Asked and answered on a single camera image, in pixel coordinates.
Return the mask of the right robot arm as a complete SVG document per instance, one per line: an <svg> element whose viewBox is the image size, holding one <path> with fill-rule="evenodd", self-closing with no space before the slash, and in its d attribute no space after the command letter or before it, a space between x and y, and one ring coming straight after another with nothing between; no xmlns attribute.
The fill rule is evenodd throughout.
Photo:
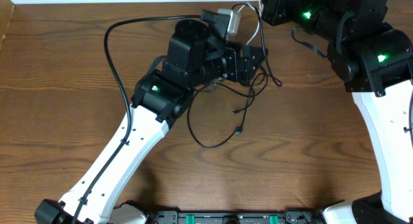
<svg viewBox="0 0 413 224"><path fill-rule="evenodd" d="M324 223L412 222L412 41L385 22L387 0L261 0L263 19L328 41L326 57L365 121L381 190L324 208Z"/></svg>

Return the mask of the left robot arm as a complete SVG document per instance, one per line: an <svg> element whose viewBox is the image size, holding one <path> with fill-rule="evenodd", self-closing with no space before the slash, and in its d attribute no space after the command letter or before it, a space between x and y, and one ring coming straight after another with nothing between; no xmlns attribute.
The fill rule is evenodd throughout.
<svg viewBox="0 0 413 224"><path fill-rule="evenodd" d="M116 133L86 174L57 201L43 200L38 223L145 223L147 215L116 201L138 166L190 107L194 94L218 78L252 87L267 59L264 46L227 40L228 19L176 17L168 52L154 60L126 98Z"/></svg>

